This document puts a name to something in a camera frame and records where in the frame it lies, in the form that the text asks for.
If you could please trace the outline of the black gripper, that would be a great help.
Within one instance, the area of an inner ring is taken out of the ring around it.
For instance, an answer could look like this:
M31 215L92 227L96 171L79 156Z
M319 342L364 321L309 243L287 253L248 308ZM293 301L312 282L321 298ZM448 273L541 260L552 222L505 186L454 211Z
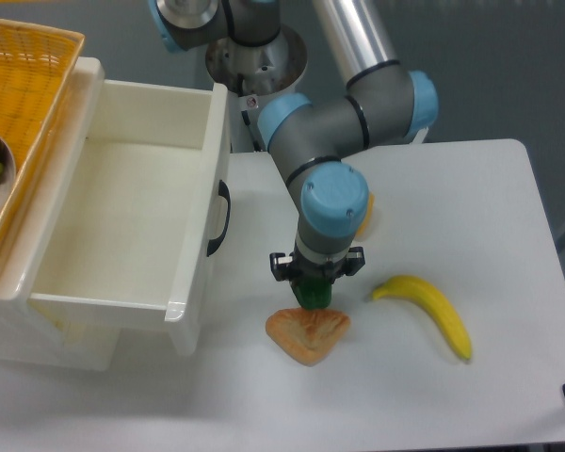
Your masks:
M317 254L312 261L299 250L290 254L269 254L270 271L277 282L299 284L307 279L335 283L338 279L352 277L365 266L362 246L350 247L337 254Z

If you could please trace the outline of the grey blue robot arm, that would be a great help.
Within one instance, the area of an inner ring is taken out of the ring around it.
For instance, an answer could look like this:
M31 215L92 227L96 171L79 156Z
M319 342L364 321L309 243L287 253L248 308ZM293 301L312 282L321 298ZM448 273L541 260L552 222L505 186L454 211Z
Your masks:
M278 1L152 1L153 20L172 52L204 47L210 78L226 87L233 143L272 157L298 210L295 246L274 253L275 279L326 285L357 273L353 243L367 212L367 185L347 156L408 139L437 118L428 76L400 63L371 1L316 1L345 95L314 105L299 93L304 41L283 24Z

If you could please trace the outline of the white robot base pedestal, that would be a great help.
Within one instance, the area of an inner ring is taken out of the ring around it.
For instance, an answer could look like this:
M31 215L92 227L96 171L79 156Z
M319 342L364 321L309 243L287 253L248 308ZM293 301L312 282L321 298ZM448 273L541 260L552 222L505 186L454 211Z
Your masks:
M232 151L263 151L258 118L267 104L298 89L308 63L303 39L283 25L278 36L261 47L245 47L230 38L217 40L208 45L205 63L211 79L229 91Z

